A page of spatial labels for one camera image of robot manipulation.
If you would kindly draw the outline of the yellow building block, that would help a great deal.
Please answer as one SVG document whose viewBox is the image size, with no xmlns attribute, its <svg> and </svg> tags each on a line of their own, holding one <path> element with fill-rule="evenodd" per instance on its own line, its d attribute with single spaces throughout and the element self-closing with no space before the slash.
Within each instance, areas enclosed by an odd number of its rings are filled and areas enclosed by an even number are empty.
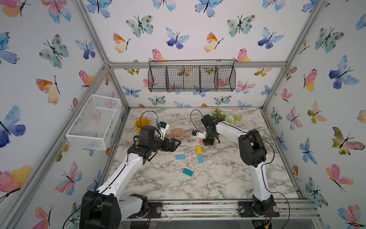
<svg viewBox="0 0 366 229">
<path fill-rule="evenodd" d="M 196 147 L 197 155 L 202 155 L 202 149 L 200 146 Z"/>
</svg>

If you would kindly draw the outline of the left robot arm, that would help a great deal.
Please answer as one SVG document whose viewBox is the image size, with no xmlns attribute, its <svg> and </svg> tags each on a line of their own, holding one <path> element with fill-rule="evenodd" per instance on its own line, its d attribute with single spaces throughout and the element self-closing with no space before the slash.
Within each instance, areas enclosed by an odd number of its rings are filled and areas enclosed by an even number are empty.
<svg viewBox="0 0 366 229">
<path fill-rule="evenodd" d="M 123 191 L 135 173 L 153 159 L 159 151 L 174 152 L 181 144 L 177 139 L 165 138 L 169 125 L 158 123 L 157 127 L 144 126 L 127 150 L 122 164 L 97 190 L 83 196 L 80 208 L 81 229 L 118 229 L 121 222 L 130 216 L 145 217 L 148 210 L 146 196 L 131 194 L 120 200 Z"/>
</svg>

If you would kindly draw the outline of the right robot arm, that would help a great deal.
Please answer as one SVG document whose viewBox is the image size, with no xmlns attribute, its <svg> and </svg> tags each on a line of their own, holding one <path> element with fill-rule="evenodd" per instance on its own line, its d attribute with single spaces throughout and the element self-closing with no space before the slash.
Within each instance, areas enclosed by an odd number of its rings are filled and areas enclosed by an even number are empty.
<svg viewBox="0 0 366 229">
<path fill-rule="evenodd" d="M 268 190 L 265 167 L 267 149 L 259 132 L 255 129 L 251 131 L 240 129 L 222 118 L 213 119 L 208 114 L 201 118 L 201 122 L 205 132 L 196 136 L 202 138 L 206 146 L 212 146 L 220 135 L 224 135 L 238 144 L 240 158 L 249 166 L 253 183 L 253 200 L 238 203 L 239 216 L 242 218 L 279 217 L 279 209 L 272 193 Z"/>
</svg>

